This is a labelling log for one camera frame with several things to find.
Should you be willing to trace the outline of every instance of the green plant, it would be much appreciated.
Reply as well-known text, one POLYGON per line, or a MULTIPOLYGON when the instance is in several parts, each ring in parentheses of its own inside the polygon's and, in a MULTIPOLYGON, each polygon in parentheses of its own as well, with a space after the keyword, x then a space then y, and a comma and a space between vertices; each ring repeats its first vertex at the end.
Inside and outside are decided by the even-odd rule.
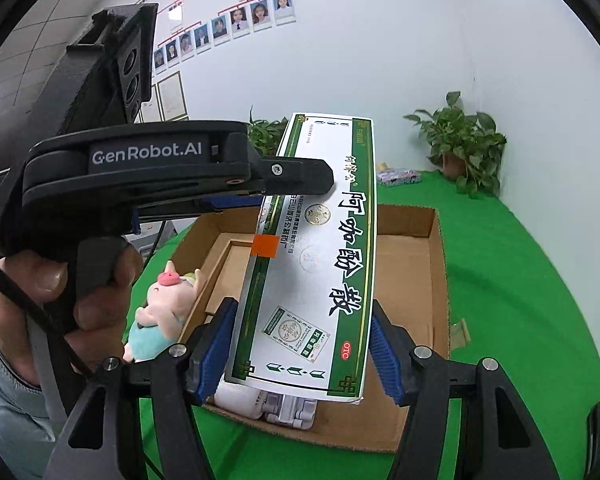
POLYGON ((260 150, 263 155, 275 155, 289 120, 286 117, 280 121, 273 122, 264 119, 254 120, 252 112, 253 106, 249 111, 249 140, 254 148, 260 150))
POLYGON ((507 139, 496 132, 496 123, 490 115, 484 112, 465 115, 458 105, 459 98, 460 92, 449 92, 445 108, 432 114, 419 109, 404 118, 420 125, 420 135, 431 146, 429 160, 435 165, 440 166, 445 155, 464 160, 466 174, 456 181, 458 191, 475 196, 478 189, 484 188, 498 195, 498 172, 507 139))

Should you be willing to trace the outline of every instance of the metal screw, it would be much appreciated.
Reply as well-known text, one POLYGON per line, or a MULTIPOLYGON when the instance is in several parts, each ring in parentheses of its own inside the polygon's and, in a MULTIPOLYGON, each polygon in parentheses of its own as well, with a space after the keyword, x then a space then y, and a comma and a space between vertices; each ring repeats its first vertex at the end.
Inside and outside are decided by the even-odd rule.
POLYGON ((181 344, 172 345, 169 348, 169 355, 171 357, 180 357, 187 353, 187 347, 181 344))
POLYGON ((119 366, 120 366, 120 359, 118 359, 117 357, 107 357, 106 359, 104 359, 104 361, 102 363, 102 367, 107 372, 115 370, 119 366))
POLYGON ((420 359, 429 359, 433 354, 431 348, 428 346, 416 346, 416 349, 413 351, 413 353, 416 354, 416 356, 420 359))
POLYGON ((493 372, 494 370, 498 369, 498 362, 496 361, 496 359, 487 357, 486 359, 482 360, 482 366, 487 368, 487 370, 489 370, 490 372, 493 372))

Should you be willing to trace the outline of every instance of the gold seal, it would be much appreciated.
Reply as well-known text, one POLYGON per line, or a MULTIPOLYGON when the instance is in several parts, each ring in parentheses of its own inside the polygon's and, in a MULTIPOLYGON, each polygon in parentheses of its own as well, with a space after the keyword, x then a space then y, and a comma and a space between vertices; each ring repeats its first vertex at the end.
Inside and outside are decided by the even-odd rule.
POLYGON ((331 218, 331 211, 324 204, 314 204, 306 209, 304 218, 311 225, 323 225, 331 218))

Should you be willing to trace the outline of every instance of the flower pot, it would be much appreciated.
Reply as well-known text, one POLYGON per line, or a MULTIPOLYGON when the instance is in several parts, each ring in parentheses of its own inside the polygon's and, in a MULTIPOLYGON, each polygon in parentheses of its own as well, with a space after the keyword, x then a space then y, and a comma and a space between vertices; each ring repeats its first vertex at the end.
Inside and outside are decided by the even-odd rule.
POLYGON ((442 174, 455 182, 459 176, 466 174, 464 160, 453 153, 442 156, 442 174))

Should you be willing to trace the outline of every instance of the green table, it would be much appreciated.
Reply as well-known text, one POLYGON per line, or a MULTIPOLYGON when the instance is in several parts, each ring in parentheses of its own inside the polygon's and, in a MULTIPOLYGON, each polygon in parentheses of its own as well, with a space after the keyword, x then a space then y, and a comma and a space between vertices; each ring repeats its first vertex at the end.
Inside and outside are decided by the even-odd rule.
MULTIPOLYGON (((535 418, 562 480, 581 480, 587 415, 600 401, 600 359, 577 305, 540 247, 499 200, 470 200, 438 174, 425 173, 420 184, 381 188, 378 200, 439 211, 451 322, 464 318, 472 338, 452 358, 496 358, 535 418)), ((154 256, 136 283, 130 322, 184 234, 154 256)), ((194 410, 218 480, 385 479, 393 459, 302 444, 194 410)), ((453 401, 440 480, 453 478, 458 422, 459 403, 453 401)), ((142 404, 142 429, 147 453, 157 462, 148 401, 142 404)))

